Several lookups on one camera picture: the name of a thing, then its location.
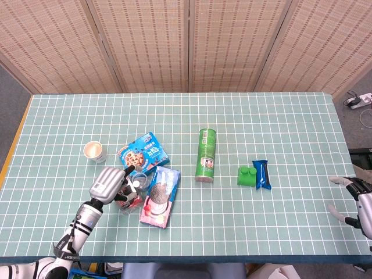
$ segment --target blue snack box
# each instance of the blue snack box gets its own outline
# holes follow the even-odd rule
[[[169,163],[167,153],[152,132],[121,148],[118,151],[118,156],[124,168],[134,165],[136,170],[142,169],[145,174],[155,171],[156,166]]]

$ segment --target cookie box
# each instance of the cookie box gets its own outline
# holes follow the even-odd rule
[[[131,165],[136,167],[136,170],[132,172],[133,175],[139,170],[149,174],[155,171],[156,166],[163,166],[169,163],[167,153],[165,153],[152,132],[124,146],[117,154],[124,168]]]
[[[139,217],[140,222],[166,228],[181,173],[157,167]]]

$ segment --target woven panel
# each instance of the woven panel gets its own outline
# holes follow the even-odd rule
[[[196,0],[189,90],[252,91],[285,7],[285,0]]]
[[[342,93],[371,66],[371,26],[371,0],[298,1],[256,90]]]
[[[128,92],[187,92],[184,1],[93,4]]]
[[[0,52],[40,93],[117,92],[79,1],[0,6]]]

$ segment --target power strip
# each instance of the power strip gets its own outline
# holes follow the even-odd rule
[[[360,102],[357,103],[356,105],[351,106],[350,107],[351,109],[361,108],[362,106],[367,106],[372,103],[372,93],[366,93],[366,94],[360,95],[359,98],[360,98]],[[350,103],[353,100],[355,100],[355,98],[349,98],[345,102]]]

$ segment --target cookie picture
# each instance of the cookie picture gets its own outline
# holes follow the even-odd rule
[[[145,156],[143,153],[134,153],[133,151],[128,152],[124,158],[127,166],[140,166],[142,167],[145,163]]]

